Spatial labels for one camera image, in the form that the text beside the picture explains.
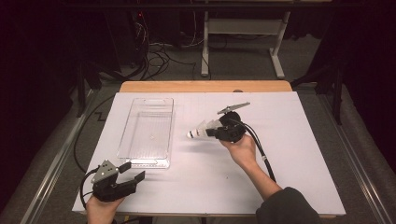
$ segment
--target black sleeve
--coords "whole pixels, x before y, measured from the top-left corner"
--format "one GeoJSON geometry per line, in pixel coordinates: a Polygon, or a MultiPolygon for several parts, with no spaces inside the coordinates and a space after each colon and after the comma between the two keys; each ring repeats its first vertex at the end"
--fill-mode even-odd
{"type": "Polygon", "coordinates": [[[285,188],[273,194],[257,210],[260,224],[321,223],[318,213],[300,191],[285,188]]]}

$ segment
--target metal rail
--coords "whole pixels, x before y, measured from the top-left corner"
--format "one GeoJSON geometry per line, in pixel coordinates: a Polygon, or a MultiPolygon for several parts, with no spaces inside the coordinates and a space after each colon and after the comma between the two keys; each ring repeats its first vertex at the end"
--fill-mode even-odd
{"type": "Polygon", "coordinates": [[[323,107],[325,108],[330,120],[332,121],[332,125],[334,126],[344,145],[346,159],[349,162],[350,168],[356,176],[359,185],[361,186],[361,191],[363,192],[368,204],[370,204],[370,207],[373,210],[376,220],[379,224],[392,224],[393,221],[391,220],[387,209],[379,198],[375,185],[364,170],[364,167],[362,166],[361,161],[359,160],[359,157],[355,152],[355,149],[347,139],[347,135],[343,127],[341,125],[338,125],[334,117],[332,116],[331,103],[325,95],[321,94],[318,96],[318,98],[322,103],[323,107]]]}
{"type": "Polygon", "coordinates": [[[87,111],[90,111],[92,107],[92,103],[96,98],[98,91],[92,91],[88,93],[88,103],[85,111],[82,113],[81,117],[78,118],[76,121],[72,131],[67,136],[64,145],[56,154],[54,160],[52,161],[49,170],[47,171],[43,181],[41,182],[40,187],[35,194],[32,202],[30,203],[26,213],[24,214],[21,223],[37,223],[40,218],[41,212],[44,209],[44,206],[47,203],[50,194],[52,193],[53,188],[58,180],[59,175],[61,174],[62,169],[64,168],[64,163],[67,160],[68,155],[73,148],[73,142],[76,138],[76,133],[81,129],[82,124],[84,123],[85,119],[87,118],[87,111]]]}

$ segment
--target person's arm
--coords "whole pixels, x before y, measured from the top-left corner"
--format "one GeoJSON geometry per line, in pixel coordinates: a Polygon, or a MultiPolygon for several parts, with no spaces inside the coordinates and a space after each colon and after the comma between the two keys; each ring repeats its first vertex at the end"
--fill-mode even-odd
{"type": "Polygon", "coordinates": [[[236,143],[220,142],[227,147],[233,160],[245,171],[264,200],[282,190],[256,162],[256,145],[251,136],[244,134],[236,143]]]}
{"type": "Polygon", "coordinates": [[[124,198],[114,202],[103,203],[94,196],[87,201],[87,219],[88,224],[111,224],[116,210],[124,198]]]}
{"type": "Polygon", "coordinates": [[[298,190],[282,189],[256,162],[256,145],[245,135],[236,143],[220,141],[230,151],[233,160],[245,171],[265,200],[256,211],[261,224],[320,223],[318,213],[298,190]]]}

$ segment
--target wooden table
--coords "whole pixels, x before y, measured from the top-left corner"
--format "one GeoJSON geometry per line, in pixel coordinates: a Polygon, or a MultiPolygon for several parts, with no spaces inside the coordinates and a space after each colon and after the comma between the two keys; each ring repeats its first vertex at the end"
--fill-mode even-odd
{"type": "Polygon", "coordinates": [[[127,81],[120,92],[275,92],[291,91],[284,80],[239,80],[239,81],[127,81]]]}

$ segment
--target electrical cable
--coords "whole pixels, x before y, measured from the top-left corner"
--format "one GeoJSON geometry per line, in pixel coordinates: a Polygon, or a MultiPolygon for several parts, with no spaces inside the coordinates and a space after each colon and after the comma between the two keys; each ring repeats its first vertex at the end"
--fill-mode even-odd
{"type": "Polygon", "coordinates": [[[186,65],[192,65],[192,70],[191,74],[193,75],[193,72],[195,70],[195,65],[196,63],[183,63],[178,60],[173,59],[167,52],[166,52],[166,47],[165,44],[151,44],[152,47],[159,47],[158,49],[152,49],[149,51],[149,54],[151,55],[151,58],[148,59],[148,65],[151,67],[157,67],[156,71],[154,73],[150,73],[150,71],[147,71],[148,77],[142,76],[140,80],[148,80],[148,79],[153,79],[154,77],[158,76],[159,74],[163,73],[170,65],[170,62],[174,63],[180,63],[180,64],[186,64],[186,65]],[[154,60],[161,60],[161,63],[154,64],[154,60]]]}
{"type": "Polygon", "coordinates": [[[235,122],[235,123],[237,123],[237,124],[239,124],[239,125],[244,126],[246,128],[247,132],[250,133],[251,137],[253,138],[254,142],[256,143],[256,146],[257,146],[258,150],[260,151],[260,154],[262,155],[262,158],[264,160],[265,166],[267,167],[267,170],[268,170],[268,175],[270,176],[270,178],[272,180],[274,180],[274,182],[276,182],[276,179],[275,179],[274,172],[272,170],[271,164],[268,161],[268,158],[265,155],[264,150],[262,149],[262,144],[260,143],[259,137],[257,136],[256,132],[250,126],[248,126],[246,123],[240,122],[240,121],[235,120],[235,119],[230,119],[230,120],[235,122]]]}
{"type": "Polygon", "coordinates": [[[197,20],[196,20],[195,11],[192,12],[192,16],[194,17],[194,36],[192,38],[191,43],[188,46],[185,46],[185,47],[189,47],[189,46],[192,46],[194,44],[195,37],[196,37],[196,34],[197,34],[197,20]]]}
{"type": "MultiPolygon", "coordinates": [[[[149,48],[149,32],[148,32],[148,27],[147,27],[147,24],[146,24],[146,20],[145,20],[143,12],[140,12],[139,15],[141,16],[144,25],[139,23],[139,22],[137,22],[137,21],[134,21],[132,16],[130,14],[127,14],[127,16],[128,16],[127,19],[129,20],[129,22],[132,23],[133,26],[137,27],[137,31],[136,31],[136,34],[135,34],[134,42],[136,43],[136,45],[137,45],[137,43],[141,42],[140,43],[140,47],[136,47],[135,54],[140,54],[141,50],[146,51],[146,47],[144,47],[145,42],[148,43],[148,48],[149,48]]],[[[90,64],[93,65],[94,67],[96,67],[96,68],[98,68],[98,69],[100,69],[100,70],[102,70],[105,73],[110,75],[110,77],[105,77],[105,76],[100,74],[100,78],[102,80],[107,80],[107,81],[115,81],[116,80],[116,81],[122,81],[122,82],[131,80],[130,79],[131,77],[138,76],[143,71],[145,71],[145,68],[146,68],[147,64],[144,62],[144,60],[142,60],[141,62],[137,62],[137,63],[139,64],[137,66],[137,68],[133,72],[131,72],[130,74],[125,76],[125,75],[121,74],[118,71],[112,71],[112,70],[106,69],[101,64],[90,62],[90,64]]]]}
{"type": "Polygon", "coordinates": [[[87,180],[88,176],[95,174],[99,170],[99,167],[100,166],[98,166],[97,168],[95,168],[95,169],[89,171],[87,174],[85,174],[84,178],[82,178],[82,180],[81,180],[81,184],[79,185],[79,198],[81,199],[82,206],[84,206],[85,209],[87,209],[87,204],[85,203],[85,200],[84,200],[85,194],[83,194],[83,192],[82,192],[84,189],[84,183],[85,183],[85,180],[87,180]]]}
{"type": "Polygon", "coordinates": [[[202,55],[201,57],[202,57],[202,60],[204,60],[204,62],[206,63],[207,73],[209,74],[209,80],[212,80],[212,73],[210,72],[209,63],[205,60],[204,55],[202,55]]]}
{"type": "Polygon", "coordinates": [[[82,197],[85,197],[85,196],[87,196],[87,195],[89,195],[89,194],[92,194],[92,193],[93,193],[93,191],[90,191],[90,192],[85,193],[84,195],[82,195],[82,197]]]}
{"type": "Polygon", "coordinates": [[[145,39],[147,39],[148,42],[148,49],[149,49],[149,27],[146,23],[146,19],[145,19],[145,15],[143,13],[143,11],[140,11],[140,15],[142,17],[143,23],[145,24],[145,26],[143,27],[143,29],[145,30],[145,39]]]}
{"type": "Polygon", "coordinates": [[[73,145],[73,156],[74,156],[74,159],[75,159],[75,162],[76,162],[78,168],[79,168],[84,174],[87,172],[87,170],[84,169],[84,168],[82,167],[82,165],[78,162],[78,158],[77,158],[77,142],[78,142],[78,139],[79,139],[79,137],[81,136],[82,130],[84,129],[84,126],[85,126],[85,124],[87,123],[88,119],[91,117],[91,115],[97,110],[97,108],[99,108],[99,106],[103,105],[106,101],[110,100],[110,99],[113,98],[114,96],[115,96],[115,95],[112,95],[112,96],[106,98],[102,103],[100,103],[99,105],[97,105],[97,106],[92,110],[92,112],[88,115],[88,117],[84,120],[84,123],[82,123],[81,128],[78,130],[77,138],[76,138],[76,141],[74,142],[74,145],[73,145]]]}
{"type": "Polygon", "coordinates": [[[181,46],[181,47],[182,47],[182,48],[195,47],[195,46],[198,46],[198,45],[202,44],[203,42],[204,42],[204,39],[200,40],[199,42],[197,42],[197,43],[195,43],[195,44],[192,44],[192,45],[183,45],[183,46],[181,46]]]}
{"type": "Polygon", "coordinates": [[[145,78],[145,76],[146,76],[146,74],[148,73],[148,70],[149,70],[149,59],[148,59],[148,56],[145,55],[144,59],[145,59],[145,63],[146,63],[146,69],[145,69],[145,72],[143,73],[142,77],[139,79],[140,81],[142,81],[145,78]]]}

